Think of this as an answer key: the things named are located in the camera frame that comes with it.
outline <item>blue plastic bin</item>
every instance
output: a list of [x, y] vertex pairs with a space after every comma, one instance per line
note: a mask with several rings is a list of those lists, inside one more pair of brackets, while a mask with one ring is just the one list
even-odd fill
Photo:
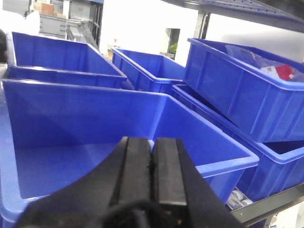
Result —
[[117, 48], [113, 53], [113, 63], [130, 82], [125, 89], [169, 94], [172, 84], [183, 83], [185, 68], [166, 56]]
[[10, 78], [120, 88], [127, 77], [91, 45], [70, 40], [7, 34]]
[[257, 201], [304, 182], [304, 141], [257, 143], [186, 85], [172, 87], [174, 97], [253, 151], [257, 167], [247, 169], [237, 187]]
[[258, 163], [250, 150], [165, 94], [6, 79], [0, 126], [4, 223], [88, 173], [124, 135], [151, 143], [181, 138], [223, 202], [244, 170]]
[[[272, 78], [227, 55], [225, 43], [190, 38], [184, 82], [257, 142], [304, 140], [304, 83]], [[238, 46], [301, 72], [304, 65]]]

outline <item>shelving unit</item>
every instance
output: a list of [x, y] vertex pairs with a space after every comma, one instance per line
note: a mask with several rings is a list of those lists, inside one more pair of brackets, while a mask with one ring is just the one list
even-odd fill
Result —
[[[248, 20], [282, 29], [304, 32], [302, 0], [163, 0], [199, 11], [195, 37], [205, 38], [211, 13]], [[249, 227], [265, 219], [260, 226], [269, 227], [274, 214], [304, 201], [304, 184], [300, 184], [231, 213]]]

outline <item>stacked bins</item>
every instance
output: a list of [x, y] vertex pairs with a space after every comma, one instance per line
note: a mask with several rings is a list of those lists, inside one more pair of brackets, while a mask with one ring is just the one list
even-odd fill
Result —
[[0, 126], [3, 227], [29, 202], [92, 170], [123, 136], [148, 138], [151, 144], [159, 137], [181, 138], [223, 202], [244, 170], [258, 162], [250, 150], [165, 94], [5, 79]]
[[113, 48], [113, 63], [128, 77], [125, 89], [171, 93], [172, 84], [183, 83], [185, 68], [172, 59]]
[[120, 88], [126, 76], [86, 43], [8, 33], [10, 78]]
[[258, 166], [247, 169], [237, 184], [251, 200], [261, 200], [304, 181], [304, 141], [256, 142], [187, 85], [173, 85], [172, 89], [173, 97], [259, 157]]
[[[304, 139], [304, 84], [273, 78], [227, 55], [227, 44], [189, 39], [185, 83], [256, 142]], [[270, 61], [304, 72], [304, 65], [253, 47]]]

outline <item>clear plastic bag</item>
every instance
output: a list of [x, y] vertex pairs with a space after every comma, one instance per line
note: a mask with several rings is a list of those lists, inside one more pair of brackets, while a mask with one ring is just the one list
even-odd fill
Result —
[[263, 58], [247, 49], [225, 45], [228, 55], [266, 72], [270, 77], [285, 81], [304, 82], [304, 73], [280, 62]]

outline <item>red item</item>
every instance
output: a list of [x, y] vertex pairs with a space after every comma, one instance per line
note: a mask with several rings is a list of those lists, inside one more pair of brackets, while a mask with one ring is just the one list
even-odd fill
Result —
[[275, 69], [280, 78], [285, 81], [290, 81], [295, 75], [293, 69], [289, 65], [277, 66]]

